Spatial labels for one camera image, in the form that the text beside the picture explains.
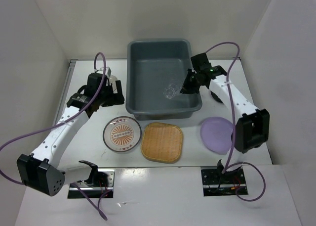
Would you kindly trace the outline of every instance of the white wall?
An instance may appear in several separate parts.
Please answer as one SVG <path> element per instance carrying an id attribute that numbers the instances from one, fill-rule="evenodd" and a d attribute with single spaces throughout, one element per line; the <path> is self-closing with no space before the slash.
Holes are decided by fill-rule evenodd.
<path id="1" fill-rule="evenodd" d="M 269 148 L 283 164 L 304 226 L 314 226 L 316 0 L 272 0 L 243 63 L 254 102 L 271 115 Z"/>
<path id="2" fill-rule="evenodd" d="M 50 126 L 68 62 L 34 0 L 0 0 L 0 144 Z M 16 160 L 36 136 L 0 153 L 0 169 L 18 180 Z M 0 177 L 1 225 L 14 225 L 25 188 Z"/>
<path id="3" fill-rule="evenodd" d="M 186 38 L 193 53 L 234 40 L 245 48 L 270 0 L 36 0 L 68 58 L 126 58 L 142 38 Z M 233 57 L 223 46 L 212 57 Z"/>

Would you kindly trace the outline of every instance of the purple plate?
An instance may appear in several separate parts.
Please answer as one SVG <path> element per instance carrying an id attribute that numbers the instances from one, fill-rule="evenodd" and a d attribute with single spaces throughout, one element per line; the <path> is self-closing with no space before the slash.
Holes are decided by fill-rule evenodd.
<path id="1" fill-rule="evenodd" d="M 201 126 L 204 145 L 211 151 L 225 155 L 232 146 L 233 124 L 222 117 L 207 118 Z"/>

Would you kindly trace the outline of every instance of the woven basket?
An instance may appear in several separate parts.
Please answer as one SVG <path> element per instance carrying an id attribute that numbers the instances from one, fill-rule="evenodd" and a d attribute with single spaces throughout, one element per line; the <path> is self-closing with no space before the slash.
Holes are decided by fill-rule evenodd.
<path id="1" fill-rule="evenodd" d="M 181 155 L 183 134 L 179 127 L 151 123 L 145 128 L 142 154 L 151 161 L 174 163 Z"/>

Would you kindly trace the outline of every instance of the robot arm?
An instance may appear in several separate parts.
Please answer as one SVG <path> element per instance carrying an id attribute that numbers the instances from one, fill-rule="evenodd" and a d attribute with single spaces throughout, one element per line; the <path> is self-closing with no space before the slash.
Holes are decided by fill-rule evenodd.
<path id="1" fill-rule="evenodd" d="M 109 68 L 107 69 L 105 72 L 109 77 L 111 71 Z M 86 179 L 87 184 L 94 184 L 100 177 L 102 173 L 98 172 L 98 166 L 87 161 L 79 161 L 85 165 L 65 171 L 59 170 L 58 165 L 78 130 L 100 106 L 124 104 L 120 81 L 116 81 L 117 93 L 114 93 L 112 84 L 106 78 L 92 104 L 77 117 L 64 123 L 67 119 L 78 114 L 90 102 L 96 94 L 101 79 L 101 74 L 90 74 L 87 85 L 82 86 L 67 102 L 67 107 L 57 123 L 61 125 L 53 129 L 29 156 L 22 154 L 18 158 L 17 166 L 24 185 L 53 196 L 61 190 L 64 184 L 70 184 L 81 179 Z"/>
<path id="2" fill-rule="evenodd" d="M 192 70 L 188 70 L 187 77 L 183 83 L 181 93 L 193 94 L 199 92 L 200 86 L 206 86 L 212 92 L 212 96 L 231 110 L 231 101 L 227 87 L 227 72 L 221 66 L 212 67 L 206 53 L 198 54 L 191 58 Z M 241 92 L 229 80 L 236 118 L 236 141 L 235 149 L 230 164 L 240 162 L 242 154 L 252 148 L 260 147 L 268 140 L 270 115 L 266 109 L 259 110 L 250 103 Z M 227 155 L 220 160 L 219 167 L 223 168 Z M 233 171 L 238 166 L 229 168 Z"/>

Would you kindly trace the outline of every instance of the white plate with red rim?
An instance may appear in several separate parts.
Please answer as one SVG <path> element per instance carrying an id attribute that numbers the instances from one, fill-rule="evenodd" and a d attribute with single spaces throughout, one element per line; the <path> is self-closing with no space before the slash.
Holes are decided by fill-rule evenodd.
<path id="1" fill-rule="evenodd" d="M 140 141 L 142 130 L 136 120 L 119 116 L 111 120 L 103 130 L 105 145 L 115 152 L 126 152 Z"/>

